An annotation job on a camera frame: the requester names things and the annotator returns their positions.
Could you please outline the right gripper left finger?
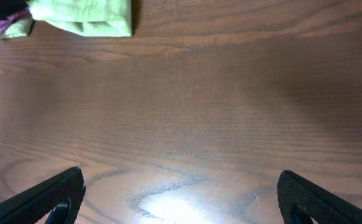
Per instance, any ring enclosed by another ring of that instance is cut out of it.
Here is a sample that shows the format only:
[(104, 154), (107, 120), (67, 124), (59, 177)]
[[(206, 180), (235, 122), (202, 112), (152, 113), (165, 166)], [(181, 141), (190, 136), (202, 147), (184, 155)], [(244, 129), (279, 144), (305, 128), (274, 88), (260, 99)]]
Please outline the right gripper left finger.
[(0, 223), (74, 223), (85, 194), (82, 171), (71, 167), (0, 203)]

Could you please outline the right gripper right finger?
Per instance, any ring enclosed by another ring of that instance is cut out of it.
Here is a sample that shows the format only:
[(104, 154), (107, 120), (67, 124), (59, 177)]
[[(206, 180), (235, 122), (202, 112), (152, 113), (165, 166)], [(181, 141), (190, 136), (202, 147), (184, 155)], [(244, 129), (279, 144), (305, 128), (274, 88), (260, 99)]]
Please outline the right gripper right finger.
[(290, 170), (279, 176), (277, 199), (285, 224), (362, 223), (362, 209)]

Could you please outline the large green microfiber cloth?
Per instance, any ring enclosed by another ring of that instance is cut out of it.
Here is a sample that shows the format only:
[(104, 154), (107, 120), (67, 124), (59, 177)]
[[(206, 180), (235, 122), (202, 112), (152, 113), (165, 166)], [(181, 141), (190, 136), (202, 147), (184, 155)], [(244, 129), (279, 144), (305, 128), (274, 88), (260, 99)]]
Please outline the large green microfiber cloth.
[(130, 37), (130, 0), (30, 0), (33, 19), (84, 37)]

